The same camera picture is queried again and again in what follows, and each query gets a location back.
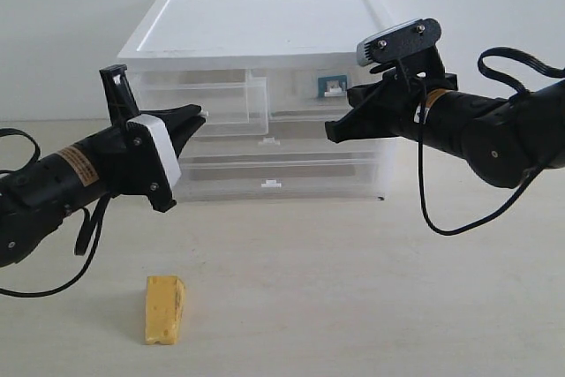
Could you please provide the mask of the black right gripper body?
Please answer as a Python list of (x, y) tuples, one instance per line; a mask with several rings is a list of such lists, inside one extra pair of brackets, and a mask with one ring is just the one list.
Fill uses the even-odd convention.
[[(421, 100), (421, 86), (411, 82), (412, 91), (406, 94), (398, 83), (393, 72), (385, 73), (386, 77), (380, 82), (355, 86), (347, 90), (347, 98), (352, 109), (360, 105), (361, 111), (372, 112), (378, 115), (380, 120), (396, 137), (418, 140), (418, 114), (417, 108)], [(428, 91), (427, 100), (432, 100), (431, 92), (436, 88), (447, 90), (457, 89), (457, 76), (447, 73), (445, 79), (424, 78)], [(449, 140), (448, 129), (441, 129), (448, 123), (447, 118), (438, 118), (437, 122), (427, 125), (424, 130), (424, 142), (430, 147), (453, 147)]]

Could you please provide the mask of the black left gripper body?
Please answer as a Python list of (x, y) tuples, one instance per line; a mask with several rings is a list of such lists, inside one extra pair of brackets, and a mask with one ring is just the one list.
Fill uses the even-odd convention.
[(164, 122), (132, 118), (104, 145), (108, 188), (114, 195), (170, 196), (177, 157)]

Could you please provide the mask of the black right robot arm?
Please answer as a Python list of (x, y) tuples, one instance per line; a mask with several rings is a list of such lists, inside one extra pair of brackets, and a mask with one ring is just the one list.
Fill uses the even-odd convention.
[(400, 137), (467, 162), (483, 181), (516, 188), (527, 172), (564, 166), (564, 84), (508, 99), (468, 94), (455, 77), (404, 83), (393, 72), (348, 91), (350, 111), (328, 121), (330, 141)]

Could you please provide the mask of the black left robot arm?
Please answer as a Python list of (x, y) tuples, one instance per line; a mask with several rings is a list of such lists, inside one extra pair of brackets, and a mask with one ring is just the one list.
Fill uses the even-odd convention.
[(205, 122), (193, 104), (144, 111), (2, 177), (2, 266), (21, 262), (66, 217), (105, 196), (144, 196), (161, 213), (173, 208), (178, 157)]

